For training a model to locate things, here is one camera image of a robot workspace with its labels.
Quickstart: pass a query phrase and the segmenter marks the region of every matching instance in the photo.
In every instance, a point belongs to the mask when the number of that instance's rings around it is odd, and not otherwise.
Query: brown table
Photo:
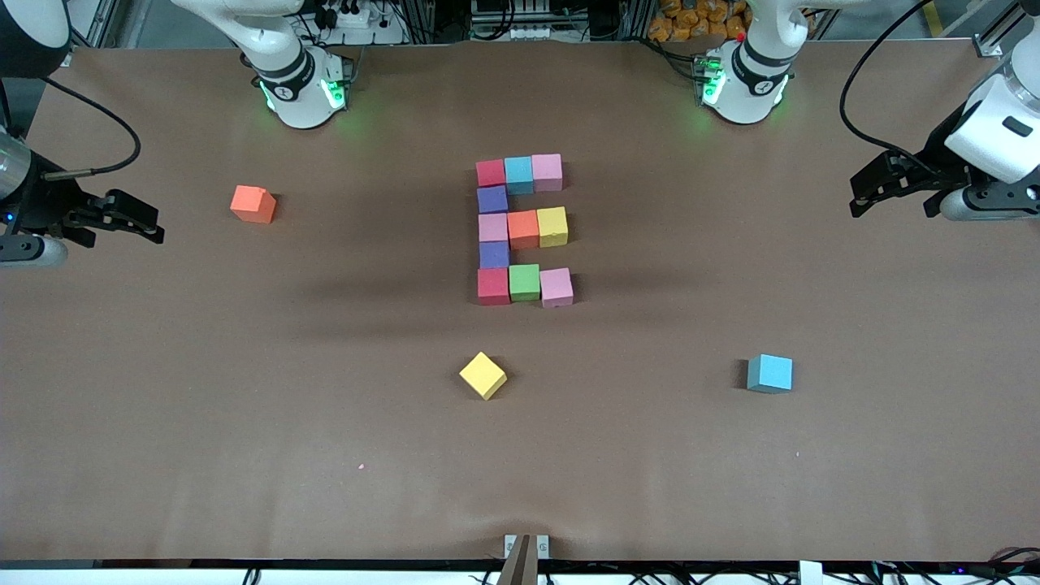
[[[4,558],[983,559],[1040,540],[1032,223],[849,217],[878,150],[837,97],[863,44],[806,47],[763,124],[694,105],[639,46],[375,49],[350,110],[282,126],[232,51],[83,51],[60,79],[140,132],[83,180],[156,205],[6,272]],[[991,61],[892,43],[851,115],[909,148]],[[48,91],[31,144],[129,151]],[[562,152],[579,303],[474,304],[473,162]],[[269,226],[228,210],[279,195]],[[457,373],[485,351],[491,402]],[[796,389],[739,389],[757,353]]]

